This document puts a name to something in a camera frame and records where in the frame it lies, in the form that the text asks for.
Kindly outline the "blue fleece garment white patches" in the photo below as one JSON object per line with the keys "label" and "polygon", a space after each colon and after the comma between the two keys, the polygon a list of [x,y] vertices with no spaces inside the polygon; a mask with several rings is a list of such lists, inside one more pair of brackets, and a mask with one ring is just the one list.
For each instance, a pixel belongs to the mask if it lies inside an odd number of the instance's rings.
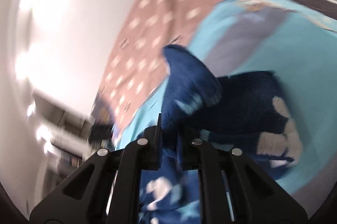
{"label": "blue fleece garment white patches", "polygon": [[163,50],[170,75],[161,107],[162,164],[143,171],[140,223],[199,223],[198,175],[178,166],[178,135],[188,129],[215,148],[241,149],[273,179],[298,163],[302,142],[272,71],[216,77],[179,45]]}

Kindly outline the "dark shelf unit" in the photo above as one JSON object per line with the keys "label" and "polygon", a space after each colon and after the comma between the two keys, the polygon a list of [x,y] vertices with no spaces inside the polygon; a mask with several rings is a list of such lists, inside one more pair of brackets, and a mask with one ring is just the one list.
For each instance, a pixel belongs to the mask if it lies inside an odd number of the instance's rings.
{"label": "dark shelf unit", "polygon": [[114,117],[111,109],[97,97],[86,117],[37,92],[33,93],[42,118],[40,135],[49,143],[52,179],[58,184],[99,149],[113,151]]}

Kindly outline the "turquoise grey patterned bedspread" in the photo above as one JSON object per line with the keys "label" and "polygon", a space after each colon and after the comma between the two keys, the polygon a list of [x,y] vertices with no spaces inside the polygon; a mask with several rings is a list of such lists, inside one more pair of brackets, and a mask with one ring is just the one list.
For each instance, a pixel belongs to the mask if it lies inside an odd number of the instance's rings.
{"label": "turquoise grey patterned bedspread", "polygon": [[[276,182],[312,217],[336,183],[336,21],[289,0],[227,0],[184,48],[216,77],[274,73],[303,148],[298,163]],[[164,60],[164,81],[121,131],[118,149],[161,123],[170,75]]]}

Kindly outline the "pink polka dot sheet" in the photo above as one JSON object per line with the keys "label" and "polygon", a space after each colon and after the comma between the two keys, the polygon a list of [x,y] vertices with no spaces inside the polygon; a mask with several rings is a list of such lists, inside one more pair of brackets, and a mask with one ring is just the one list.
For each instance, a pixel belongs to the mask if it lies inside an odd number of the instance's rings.
{"label": "pink polka dot sheet", "polygon": [[199,23],[223,0],[136,0],[100,82],[99,95],[123,131],[165,78],[162,48],[187,46]]}

